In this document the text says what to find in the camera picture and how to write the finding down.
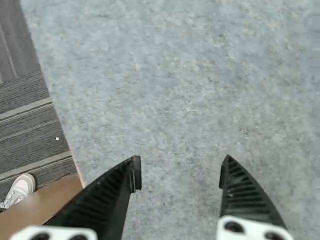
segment dark striped carpet tile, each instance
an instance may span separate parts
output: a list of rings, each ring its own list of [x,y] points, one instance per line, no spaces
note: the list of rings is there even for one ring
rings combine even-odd
[[[0,174],[69,150],[58,119],[5,138],[0,149]]]
[[[57,120],[58,116],[51,102],[3,120],[0,119],[0,142]]]
[[[0,114],[49,98],[41,70],[0,83]]]
[[[39,61],[20,0],[0,0],[0,25],[0,44],[2,48],[5,47],[2,52],[7,54],[6,64],[10,64],[4,69],[8,72],[6,75],[12,71],[14,77],[19,77],[39,70]],[[13,77],[6,76],[2,81],[11,79]]]
[[[46,162],[31,169],[27,168],[28,166],[25,166],[23,171],[0,179],[0,202],[5,199],[12,183],[22,173],[32,174],[36,179],[37,188],[41,188],[60,178],[77,174],[74,160],[71,156],[53,162]]]

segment gray carpet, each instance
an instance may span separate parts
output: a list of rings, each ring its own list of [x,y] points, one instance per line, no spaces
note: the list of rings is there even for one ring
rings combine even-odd
[[[320,236],[312,0],[23,0],[86,184],[134,154],[124,240],[215,239],[220,166],[259,181],[296,240]]]
[[[0,201],[21,173],[42,187],[77,172],[16,0],[0,1],[0,166]]]

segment shoelace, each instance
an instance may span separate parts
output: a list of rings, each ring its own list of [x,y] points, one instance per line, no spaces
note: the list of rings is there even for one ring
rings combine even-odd
[[[25,198],[25,195],[23,193],[21,193],[19,191],[12,190],[6,196],[5,200],[3,202],[0,202],[0,208],[8,209],[8,208],[12,207],[13,205],[19,203],[24,198]]]

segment screw hole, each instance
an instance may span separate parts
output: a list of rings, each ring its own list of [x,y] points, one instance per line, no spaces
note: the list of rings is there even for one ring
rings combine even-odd
[[[226,230],[229,230],[234,233],[242,233],[243,234],[245,232],[244,228],[239,223],[234,222],[234,221],[227,222],[224,225],[224,228]]]
[[[87,240],[88,238],[85,235],[75,235],[70,240]]]
[[[285,240],[282,236],[275,232],[267,232],[264,237],[269,240]]]
[[[33,236],[31,238],[31,240],[49,240],[50,236],[48,233],[46,232],[41,232],[41,233],[38,233],[37,235]]]

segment white sneaker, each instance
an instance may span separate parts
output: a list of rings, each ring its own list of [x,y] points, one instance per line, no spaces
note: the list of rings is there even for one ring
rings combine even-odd
[[[5,200],[3,202],[0,202],[0,208],[8,209],[12,207],[13,205],[23,200],[29,194],[32,194],[35,190],[35,178],[29,173],[21,174],[14,180],[7,196],[5,197]]]

